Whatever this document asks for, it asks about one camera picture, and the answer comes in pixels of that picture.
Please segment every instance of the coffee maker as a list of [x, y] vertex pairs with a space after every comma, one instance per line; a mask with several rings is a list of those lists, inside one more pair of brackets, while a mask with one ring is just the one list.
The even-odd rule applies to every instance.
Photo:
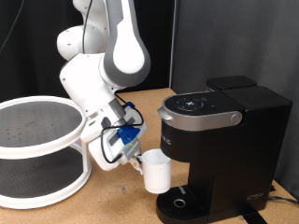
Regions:
[[188, 184], [157, 198], [163, 223], [210, 223], [265, 208], [292, 102], [246, 77], [169, 96], [161, 150], [190, 163]]

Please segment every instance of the black cable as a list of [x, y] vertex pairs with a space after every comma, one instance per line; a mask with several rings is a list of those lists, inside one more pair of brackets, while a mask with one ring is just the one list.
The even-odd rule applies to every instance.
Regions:
[[117, 128], [122, 128], [122, 127], [134, 127], [134, 126], [141, 126], [144, 124], [144, 120], [143, 120], [143, 117], [140, 113], [139, 110], [137, 110], [136, 108], [134, 108], [134, 110], [140, 115], [140, 118], [141, 118], [141, 123], [140, 124], [126, 124], [126, 125], [121, 125], [121, 126], [111, 126], [111, 127], [106, 127], [102, 130], [101, 132], [101, 148], [102, 148], [102, 153], [103, 153], [103, 156], [104, 156], [104, 159], [107, 163], [114, 163], [116, 162], [117, 160], [119, 160], [121, 157], [122, 157], [122, 154], [119, 154], [117, 155], [112, 161], [110, 161], [107, 157], [106, 157], [106, 153], [104, 151], [104, 144], [103, 144], [103, 134], [104, 134], [104, 131], [105, 130], [108, 130], [108, 129], [117, 129]]
[[294, 199], [288, 199], [288, 198], [281, 198], [281, 197], [278, 197], [278, 196], [270, 196], [268, 198], [268, 201], [274, 201], [274, 200], [286, 200], [290, 203], [294, 203], [294, 204], [298, 204], [299, 205], [299, 202], [294, 200]]
[[117, 98], [119, 98], [121, 101], [123, 101], [125, 104], [127, 103], [127, 102], [125, 102], [116, 92], [114, 92], [114, 95], [117, 97]]
[[2, 53], [2, 50], [3, 50], [4, 46], [6, 45], [8, 39], [9, 39], [9, 37], [10, 37], [10, 34], [11, 34], [13, 28], [15, 27], [15, 24], [16, 24], [16, 22], [17, 22], [17, 20], [18, 20], [18, 18], [19, 18], [19, 16], [20, 16], [20, 14], [21, 14], [21, 10], [22, 10], [22, 6], [24, 5], [24, 2], [25, 2], [25, 0], [22, 0], [22, 1], [21, 1], [21, 5], [20, 5], [20, 8], [19, 8], [19, 12], [18, 12], [18, 14], [17, 14], [17, 16], [16, 16], [16, 19], [15, 19], [15, 21], [12, 23], [12, 26], [11, 26], [11, 28], [10, 28], [10, 31], [9, 31], [9, 33], [8, 33], [8, 35], [7, 35], [7, 39], [4, 41], [4, 44], [2, 45], [2, 47], [1, 47], [1, 49], [0, 49], [0, 56], [1, 56], [1, 53]]
[[90, 10], [91, 10], [91, 7], [92, 7], [92, 3], [93, 3], [93, 0], [91, 0], [90, 5], [88, 6], [88, 10], [87, 10], [87, 14], [86, 14], [86, 19], [85, 19], [85, 23], [84, 23], [84, 28], [83, 28], [83, 37], [82, 37], [82, 50], [83, 50], [83, 54], [85, 54], [84, 36], [85, 36], [85, 31], [86, 31], [86, 24], [87, 24], [88, 16], [90, 15]]

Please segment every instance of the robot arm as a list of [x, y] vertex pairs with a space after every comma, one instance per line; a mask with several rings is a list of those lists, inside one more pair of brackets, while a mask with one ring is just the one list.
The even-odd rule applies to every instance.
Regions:
[[89, 149], [101, 168], [111, 170], [129, 161], [140, 170], [135, 156], [141, 153], [139, 139], [147, 125], [144, 122], [138, 129], [120, 128], [140, 124], [142, 118], [131, 107], [123, 108], [114, 92], [141, 83], [150, 71], [150, 56], [139, 36], [134, 1], [106, 0], [106, 8], [106, 53], [79, 53], [62, 68], [60, 80], [88, 118], [81, 140], [90, 143]]
[[[82, 19], [86, 23], [85, 53], [102, 53], [106, 51], [109, 40], [106, 4], [104, 0], [93, 0], [91, 8], [88, 10], [90, 3], [91, 0], [73, 0], [74, 7], [81, 13]], [[75, 55], [83, 52], [82, 36], [84, 26], [85, 24], [68, 28], [58, 35], [57, 48], [66, 60], [70, 60]]]

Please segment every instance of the table surface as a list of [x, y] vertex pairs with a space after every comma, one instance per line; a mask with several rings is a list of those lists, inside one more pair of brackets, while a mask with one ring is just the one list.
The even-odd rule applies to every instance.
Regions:
[[[132, 101], [143, 114], [148, 131], [141, 138], [143, 152], [160, 146], [161, 119], [157, 109], [165, 97], [175, 94], [170, 89], [125, 92], [120, 96]], [[156, 216], [157, 195], [144, 188], [143, 176], [131, 164], [106, 172], [92, 158], [93, 170], [86, 185], [62, 202], [30, 210], [0, 207], [0, 224], [7, 223], [161, 223]], [[173, 161], [172, 186], [186, 185], [189, 164]], [[271, 196], [293, 198], [274, 181]], [[286, 201], [268, 202], [260, 211], [268, 223], [299, 223], [299, 206]], [[216, 223], [246, 224], [243, 217]]]

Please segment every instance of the white mug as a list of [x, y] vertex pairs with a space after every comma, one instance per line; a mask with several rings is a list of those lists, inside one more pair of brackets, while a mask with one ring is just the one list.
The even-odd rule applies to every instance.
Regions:
[[171, 159], [155, 148], [143, 153], [141, 160], [146, 190], [154, 194], [167, 192], [171, 187]]

